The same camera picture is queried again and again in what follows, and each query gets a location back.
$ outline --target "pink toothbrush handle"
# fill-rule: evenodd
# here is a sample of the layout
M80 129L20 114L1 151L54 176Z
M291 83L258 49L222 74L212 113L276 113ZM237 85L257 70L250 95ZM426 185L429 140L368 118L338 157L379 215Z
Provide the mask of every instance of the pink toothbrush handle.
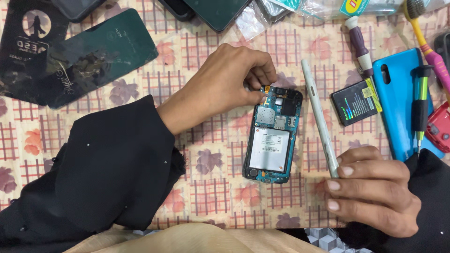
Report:
M436 74L437 78L442 83L442 86L450 92L450 76L447 71L447 67L444 63L444 60L442 59L442 56L440 56L436 52L431 52L425 56L425 59L427 60L428 64L434 65L434 73Z

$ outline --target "purple screwdriver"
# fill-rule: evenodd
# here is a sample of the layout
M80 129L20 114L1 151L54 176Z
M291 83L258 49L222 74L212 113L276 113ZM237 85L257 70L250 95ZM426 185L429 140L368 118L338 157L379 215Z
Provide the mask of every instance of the purple screwdriver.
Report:
M369 50L364 46L364 37L358 26L358 16L347 19L344 24L350 30L350 42L356 48L356 58L358 59L364 74L370 77L372 83L374 83L372 79L372 76L374 75L372 59L370 59Z

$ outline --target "black sleeve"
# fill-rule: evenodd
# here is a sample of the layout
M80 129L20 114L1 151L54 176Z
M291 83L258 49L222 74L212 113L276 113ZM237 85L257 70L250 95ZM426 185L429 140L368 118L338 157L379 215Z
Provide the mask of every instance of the black sleeve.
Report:
M0 212L0 245L77 242L113 223L146 229L185 173L174 142L150 95L76 120L50 172Z
M409 238L394 238L368 225L349 222L336 231L350 248L377 253L450 252L450 167L427 149L405 164L411 174L408 188L422 201L419 231Z

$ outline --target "finger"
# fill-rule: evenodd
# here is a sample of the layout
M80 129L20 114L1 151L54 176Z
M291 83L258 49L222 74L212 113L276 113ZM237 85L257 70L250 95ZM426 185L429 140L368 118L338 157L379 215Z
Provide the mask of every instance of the finger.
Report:
M356 149L349 149L337 158L339 165L354 163L363 160L382 160L380 151L374 146L366 146Z
M244 57L244 59L250 65L250 69L254 67L260 67L270 83L274 83L277 81L277 73L274 63L272 62L272 57L269 53L259 50L250 50L246 47L241 50L246 52L240 55Z
M244 105L256 105L262 103L266 100L266 95L260 91L248 92L243 90L244 94Z
M253 72L253 74L255 74L255 76L258 78L261 84L268 86L272 84L272 82L270 82L269 79L267 79L266 73L264 72L264 70L262 70L262 68L254 67L250 71Z
M412 201L412 194L406 188L386 180L328 180L325 191L340 197L380 202L398 212L405 211Z
M407 183L410 171L398 160L360 161L337 168L340 178L377 178L397 183Z
M247 80L248 83L255 90L259 90L261 88L261 86L262 86L261 83L259 82L258 78L251 71L248 72L247 77L245 78L245 80Z
M419 230L416 215L400 214L384 206L349 199L329 199L327 209L345 221L358 221L394 237L410 237Z

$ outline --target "disassembled smartphone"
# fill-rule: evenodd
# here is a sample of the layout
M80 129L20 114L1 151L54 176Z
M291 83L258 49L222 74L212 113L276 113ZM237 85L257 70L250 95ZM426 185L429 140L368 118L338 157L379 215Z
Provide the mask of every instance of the disassembled smartphone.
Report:
M303 95L297 90L263 86L264 103L255 106L247 152L245 178L283 184L289 180Z

